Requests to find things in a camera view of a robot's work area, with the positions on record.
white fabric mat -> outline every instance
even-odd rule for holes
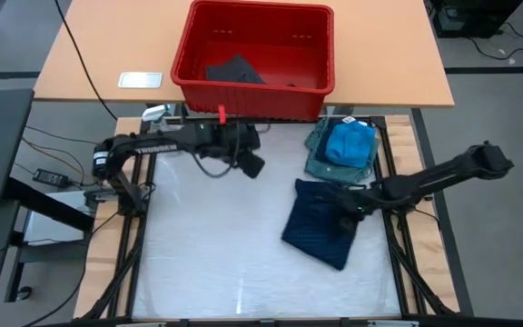
[[[339,272],[281,240],[304,173],[313,124],[273,124],[253,180],[203,174],[189,154],[160,154],[135,319],[399,316],[382,216],[358,227]],[[226,164],[203,160],[212,173]]]

black desk leg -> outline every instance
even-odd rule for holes
[[[74,227],[85,233],[92,231],[94,218],[71,206],[56,201],[14,178],[7,180],[5,199],[17,200],[27,209],[46,215],[57,222]]]

power cord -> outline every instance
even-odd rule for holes
[[[439,218],[437,218],[436,216],[432,215],[431,213],[425,213],[425,212],[423,212],[423,211],[421,211],[419,209],[415,209],[415,211],[418,212],[418,213],[423,213],[423,214],[425,214],[425,215],[435,219],[437,221],[437,223],[439,223]]]
[[[266,126],[265,129],[261,130],[261,131],[257,131],[258,134],[266,134],[268,133],[269,131],[271,130],[271,123],[268,121],[268,125]]]
[[[25,128],[27,128],[27,129],[31,129],[31,130],[33,130],[33,131],[37,131],[37,132],[39,132],[39,133],[46,134],[46,135],[49,135],[49,136],[52,136],[52,137],[55,137],[55,138],[60,139],[60,140],[66,140],[66,141],[72,141],[72,142],[79,142],[79,143],[84,143],[84,144],[98,145],[98,143],[96,143],[96,142],[92,142],[92,141],[73,139],[73,138],[69,138],[69,137],[59,136],[59,135],[56,135],[56,134],[51,134],[51,133],[49,133],[49,132],[43,131],[43,130],[41,130],[41,129],[38,129],[38,128],[35,128],[35,127],[32,127],[32,126],[26,126]]]
[[[151,191],[149,191],[149,193],[145,194],[143,196],[143,201],[146,200],[147,197],[149,197],[154,191],[156,191],[156,184],[155,183],[141,183],[139,184],[139,187],[142,186],[142,185],[148,185],[149,188],[151,189]]]
[[[73,186],[73,187],[77,188],[78,190],[83,191],[82,186],[80,186],[76,182],[70,182],[70,186]]]
[[[113,112],[108,109],[108,106],[104,102],[103,98],[98,93],[98,90],[96,90],[96,86],[92,82],[92,78],[90,77],[90,74],[88,73],[88,68],[86,68],[86,64],[84,63],[84,59],[82,58],[82,54],[80,53],[80,48],[78,48],[78,44],[76,43],[76,40],[74,39],[74,36],[72,35],[72,30],[70,30],[70,26],[68,26],[68,23],[65,21],[64,12],[62,12],[62,8],[60,7],[60,4],[58,3],[58,0],[54,0],[55,6],[58,9],[58,14],[62,17],[62,22],[64,23],[65,30],[68,32],[68,35],[70,35],[70,39],[72,39],[72,43],[74,44],[74,49],[76,50],[76,53],[78,54],[78,58],[80,59],[80,64],[82,64],[82,68],[84,69],[84,72],[86,74],[86,78],[88,79],[88,82],[90,83],[90,86],[92,86],[92,89],[94,90],[94,93],[96,94],[96,97],[98,97],[98,101],[102,104],[104,109],[106,109],[106,112],[110,114],[114,118],[114,120],[117,120],[116,116],[113,114]]]
[[[76,159],[76,157],[74,157],[72,154],[68,153],[67,151],[60,150],[60,149],[55,149],[55,148],[52,148],[52,147],[42,146],[42,145],[38,145],[38,144],[34,144],[34,143],[30,142],[30,141],[27,141],[25,139],[25,137],[23,137],[23,136],[22,136],[22,141],[24,141],[29,147],[31,147],[33,150],[37,151],[38,153],[43,154],[45,156],[48,156],[48,157],[50,157],[52,159],[55,159],[55,160],[59,161],[60,163],[67,165],[72,170],[74,170],[75,172],[80,174],[82,176],[82,180],[81,180],[80,184],[84,184],[84,178],[85,177],[94,180],[94,178],[92,178],[92,177],[88,176],[86,173],[84,173],[84,167],[82,166],[80,161],[78,159]],[[64,159],[62,159],[60,157],[57,157],[57,156],[55,156],[53,154],[49,154],[49,153],[47,153],[44,150],[57,151],[59,153],[69,155],[72,159],[74,159],[78,163],[78,166],[80,166],[80,169],[74,167],[73,165],[68,163],[66,160],[64,160]]]
[[[23,167],[23,166],[22,166],[21,164],[19,164],[19,163],[14,163],[14,165],[16,165],[16,166],[18,166],[19,168],[25,170],[26,172],[30,173],[31,175],[35,175],[34,172],[32,172],[31,170],[29,170],[29,169]]]
[[[506,23],[504,23],[504,24],[502,24],[502,25],[508,25],[508,26],[512,29],[512,31],[514,31],[514,33],[515,33],[517,36],[523,38],[523,35],[520,34],[520,33],[518,33],[518,31],[516,31],[516,28],[514,28],[514,26],[513,26],[512,24],[506,22]],[[496,60],[508,60],[508,59],[511,58],[512,55],[514,55],[516,52],[518,52],[518,51],[523,51],[523,48],[518,48],[518,49],[512,51],[510,54],[508,54],[508,55],[505,56],[505,57],[496,57],[495,55],[491,55],[491,54],[486,54],[486,53],[484,53],[484,52],[479,48],[478,43],[477,43],[474,39],[472,39],[471,37],[465,37],[465,38],[468,39],[468,40],[470,40],[471,42],[473,42],[473,44],[475,45],[476,49],[478,50],[478,52],[479,52],[480,54],[485,55],[485,56],[488,57],[488,58],[492,58],[492,59],[496,59]]]
[[[90,235],[90,240],[92,241],[92,237],[94,236],[94,234],[96,232],[98,232],[98,230],[100,230],[108,222],[110,222],[117,214],[118,214],[118,212],[114,213],[104,223],[102,223],[100,226],[98,226],[96,229],[94,229],[94,231],[92,232],[92,235]],[[82,275],[80,275],[80,279],[78,280],[78,283],[76,284],[76,287],[74,288],[74,291],[70,294],[70,296],[68,296],[68,298],[65,299],[65,301],[63,301],[60,305],[58,305],[55,309],[51,310],[49,313],[43,315],[42,317],[40,317],[32,322],[29,322],[28,324],[24,325],[23,327],[31,327],[31,326],[39,323],[40,321],[50,317],[54,313],[60,311],[60,309],[62,309],[74,297],[74,295],[78,292],[78,289],[80,289],[80,285],[82,284],[82,281],[84,280],[84,276],[86,275],[86,262],[87,261],[84,261],[84,268],[82,269]]]
[[[222,178],[228,172],[230,172],[232,170],[233,166],[237,162],[237,155],[239,154],[239,151],[240,151],[240,126],[238,124],[237,124],[237,133],[236,134],[237,135],[235,137],[235,152],[233,153],[232,161],[229,163],[229,167],[227,167],[227,169],[225,169],[221,173],[215,174],[215,173],[210,173],[209,171],[207,171],[205,169],[205,167],[203,167],[203,165],[202,165],[201,161],[199,160],[199,158],[197,158],[197,155],[193,151],[189,151],[189,153],[191,154],[193,160],[195,161],[197,166],[199,166],[199,169],[201,169],[201,171],[203,173],[205,173],[207,176],[209,176],[211,178]]]

white label sticker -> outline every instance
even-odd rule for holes
[[[95,153],[93,159],[105,158],[107,156],[108,156],[108,153],[106,151],[102,151],[99,153]]]
[[[138,154],[158,154],[162,152],[170,152],[177,150],[177,144],[167,144],[159,146],[151,146],[141,149],[134,149]]]
[[[342,118],[342,121],[343,121],[344,123],[346,123],[346,124],[350,124],[350,123],[356,121],[356,119],[354,119],[354,117],[350,117],[350,116],[348,116],[348,117],[344,117],[344,118]]]
[[[120,75],[120,88],[159,88],[163,73],[127,72]]]

wooden tabletop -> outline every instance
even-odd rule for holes
[[[422,0],[281,0],[334,10],[336,87],[327,104],[454,105]],[[169,76],[191,0],[73,0],[67,22],[104,100],[184,100]],[[158,89],[122,89],[123,72],[163,73]],[[35,99],[96,101],[62,27]]]
[[[407,115],[391,115],[386,116],[386,120],[397,173],[411,174],[420,171],[422,169],[422,163],[410,118]],[[130,132],[138,132],[140,123],[140,118],[121,118],[118,120],[115,133],[128,134]],[[385,157],[383,151],[384,149],[382,149],[381,146],[381,159]],[[145,180],[147,162],[148,160],[143,160],[139,181]],[[133,159],[129,160],[123,169],[129,178],[132,169]],[[388,174],[388,172],[383,169],[383,175],[386,174]],[[430,202],[422,202],[417,208],[424,213],[435,215],[433,205]],[[100,204],[95,225],[97,226],[103,223],[107,218],[112,216],[115,211],[116,203]],[[451,310],[457,311],[459,305],[451,280],[443,241],[441,240],[436,221],[423,213],[417,212],[410,213],[407,220],[415,260],[421,276]],[[80,286],[80,292],[78,293],[74,317],[80,317],[88,312],[113,278],[122,229],[123,217],[117,216],[94,235],[88,250],[86,274]],[[137,224],[133,223],[132,233],[129,239],[129,249],[132,247],[136,229]],[[401,241],[400,232],[397,230],[395,232]],[[410,312],[417,313],[410,278],[404,270],[403,281],[405,283]],[[119,316],[124,315],[125,299],[128,293],[129,282],[129,276],[127,276],[121,288],[121,297],[117,309],[117,315]]]

